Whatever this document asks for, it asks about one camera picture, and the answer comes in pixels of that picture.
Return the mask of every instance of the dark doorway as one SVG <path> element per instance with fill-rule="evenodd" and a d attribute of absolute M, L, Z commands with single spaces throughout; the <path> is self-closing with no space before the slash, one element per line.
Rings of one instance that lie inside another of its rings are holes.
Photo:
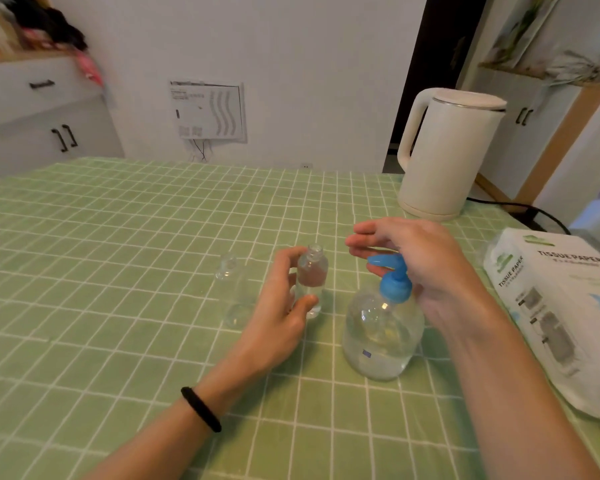
<path fill-rule="evenodd" d="M 397 152 L 416 95 L 426 88 L 456 87 L 486 1 L 427 0 L 383 172 L 402 173 L 392 155 Z"/>

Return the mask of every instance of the empty clear bottle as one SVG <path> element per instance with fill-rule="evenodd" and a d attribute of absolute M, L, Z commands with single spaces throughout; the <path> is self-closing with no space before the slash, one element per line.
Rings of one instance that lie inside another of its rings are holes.
<path fill-rule="evenodd" d="M 240 330 L 251 318 L 255 300 L 248 295 L 246 279 L 246 268 L 234 254 L 220 257 L 214 288 L 218 296 L 222 297 L 219 309 L 224 325 L 229 328 Z"/>
<path fill-rule="evenodd" d="M 370 379 L 386 381 L 400 375 L 424 332 L 424 316 L 411 295 L 412 284 L 400 254 L 368 258 L 393 268 L 379 289 L 356 293 L 347 309 L 342 350 L 351 366 Z"/>
<path fill-rule="evenodd" d="M 315 318 L 322 309 L 322 291 L 324 283 L 327 281 L 327 272 L 329 270 L 329 260 L 324 255 L 322 246 L 312 244 L 309 246 L 300 259 L 298 259 L 297 279 L 296 279 L 296 299 L 300 299 L 305 295 L 313 294 L 320 301 L 314 306 L 307 318 Z"/>

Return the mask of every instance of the wall-mounted electrical box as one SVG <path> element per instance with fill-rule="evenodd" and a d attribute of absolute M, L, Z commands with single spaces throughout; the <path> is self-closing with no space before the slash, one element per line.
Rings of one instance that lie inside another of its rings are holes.
<path fill-rule="evenodd" d="M 173 117 L 183 139 L 246 140 L 244 86 L 169 81 Z"/>

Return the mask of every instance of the green leaf logo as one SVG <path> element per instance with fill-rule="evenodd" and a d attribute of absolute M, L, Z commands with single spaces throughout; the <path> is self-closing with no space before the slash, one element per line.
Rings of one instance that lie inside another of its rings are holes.
<path fill-rule="evenodd" d="M 539 244 L 541 246 L 555 246 L 555 244 L 552 244 L 551 242 L 547 241 L 546 239 L 543 239 L 542 237 L 538 237 L 533 234 L 523 236 L 523 239 L 525 240 L 525 242 L 528 242 L 529 244 Z"/>
<path fill-rule="evenodd" d="M 502 270 L 509 264 L 509 261 L 513 259 L 513 254 L 503 253 L 498 256 L 496 259 L 496 266 L 498 267 L 498 273 L 501 273 Z"/>

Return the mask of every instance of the cabinet handle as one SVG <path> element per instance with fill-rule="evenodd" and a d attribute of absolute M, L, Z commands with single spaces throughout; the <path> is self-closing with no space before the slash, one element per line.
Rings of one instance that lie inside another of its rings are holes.
<path fill-rule="evenodd" d="M 529 109 L 527 115 L 525 116 L 525 119 L 522 120 L 522 126 L 527 126 L 527 120 L 529 119 L 529 116 L 531 115 L 531 113 L 534 112 L 533 109 Z"/>
<path fill-rule="evenodd" d="M 40 88 L 50 88 L 51 86 L 55 86 L 56 83 L 51 79 L 44 80 L 42 82 L 30 82 L 29 87 L 32 89 L 40 89 Z"/>
<path fill-rule="evenodd" d="M 62 128 L 64 128 L 65 131 L 67 133 L 69 133 L 69 136 L 71 137 L 71 147 L 75 148 L 76 146 L 78 146 L 78 142 L 75 140 L 75 138 L 73 136 L 73 132 L 71 131 L 71 128 L 69 127 L 69 125 L 62 125 Z"/>
<path fill-rule="evenodd" d="M 58 131 L 57 129 L 53 128 L 51 130 L 51 133 L 55 134 L 58 136 L 58 138 L 60 138 L 60 143 L 62 144 L 62 148 L 60 149 L 61 152 L 66 153 L 69 151 L 69 148 L 66 147 L 66 144 L 64 144 L 64 139 L 62 139 L 62 135 L 60 134 L 60 131 Z"/>
<path fill-rule="evenodd" d="M 522 115 L 524 114 L 524 112 L 526 110 L 528 110 L 528 107 L 524 107 L 520 110 L 520 114 L 518 115 L 518 117 L 516 118 L 516 124 L 519 125 L 520 124 L 520 119 L 522 118 Z"/>

